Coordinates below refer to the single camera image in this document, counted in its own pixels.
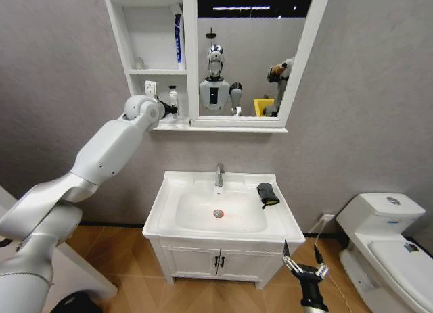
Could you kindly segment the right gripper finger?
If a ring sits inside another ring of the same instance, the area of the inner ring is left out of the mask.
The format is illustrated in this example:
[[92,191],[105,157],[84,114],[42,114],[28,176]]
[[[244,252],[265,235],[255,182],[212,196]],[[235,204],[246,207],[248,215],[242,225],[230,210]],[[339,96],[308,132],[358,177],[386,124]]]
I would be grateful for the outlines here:
[[329,266],[324,263],[323,256],[321,255],[321,253],[320,253],[320,251],[316,245],[314,245],[314,253],[315,253],[315,259],[318,263],[315,275],[321,279],[324,279],[329,272]]
[[284,265],[291,271],[295,273],[301,273],[302,269],[295,263],[295,261],[290,256],[290,250],[288,247],[288,243],[285,240],[283,245],[283,263]]

